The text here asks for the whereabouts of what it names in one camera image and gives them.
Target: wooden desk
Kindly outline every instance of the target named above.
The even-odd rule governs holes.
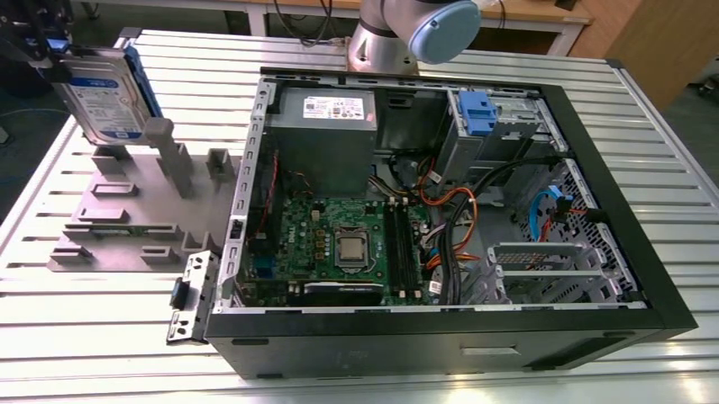
[[[275,13],[274,0],[228,0],[247,3],[252,35],[267,36],[266,15]],[[319,0],[279,0],[282,12],[300,15],[324,15]],[[360,16],[362,0],[335,0],[332,15],[356,19]],[[592,15],[578,3],[572,11],[554,7],[552,0],[504,0],[507,9],[506,29],[556,33],[547,55],[566,56],[572,49],[584,25],[594,21]],[[482,11],[482,27],[498,28],[502,17],[499,4]]]

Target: blue latch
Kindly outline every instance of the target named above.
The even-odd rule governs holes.
[[[487,136],[496,124],[496,107],[487,93],[482,91],[459,92],[459,111],[467,122],[470,136]]]

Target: metal extrusion profile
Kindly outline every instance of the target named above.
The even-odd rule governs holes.
[[[211,147],[243,154],[247,100],[258,92],[260,66],[346,66],[343,49],[319,45],[308,55],[288,39],[147,30],[136,46],[163,113],[175,122],[175,139],[197,154]],[[275,380],[272,387],[239,380],[211,346],[167,348],[161,342],[175,276],[51,274],[45,269],[80,201],[73,193],[87,188],[91,177],[92,148],[71,119],[0,226],[4,397],[155,402],[157,395],[181,401],[201,396],[224,403],[243,396],[275,404],[287,396],[315,403],[499,397],[503,402],[582,397],[603,403],[607,391],[630,401],[706,402],[719,396],[719,195],[636,84],[604,61],[476,51],[444,65],[420,65],[420,72],[564,87],[699,329],[571,371]]]

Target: cpu socket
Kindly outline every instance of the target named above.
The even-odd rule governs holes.
[[[335,231],[335,266],[356,274],[368,266],[370,242],[367,232]]]

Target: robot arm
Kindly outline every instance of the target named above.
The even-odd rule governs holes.
[[[0,55],[53,68],[51,44],[68,42],[72,22],[68,0],[0,0]]]
[[[348,49],[358,72],[416,73],[416,61],[450,61],[472,43],[480,10],[471,0],[364,0]]]

